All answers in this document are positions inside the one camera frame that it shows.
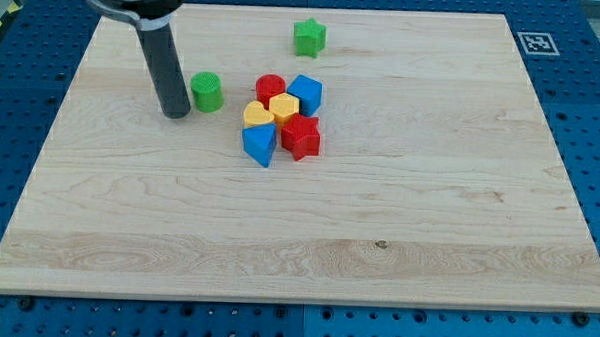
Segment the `robot arm flange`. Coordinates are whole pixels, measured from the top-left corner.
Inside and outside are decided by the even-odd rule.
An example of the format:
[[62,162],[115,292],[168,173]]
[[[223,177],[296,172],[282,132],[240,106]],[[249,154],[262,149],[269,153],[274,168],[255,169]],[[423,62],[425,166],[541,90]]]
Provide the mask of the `robot arm flange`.
[[140,31],[163,28],[186,0],[85,0],[104,18],[124,22]]

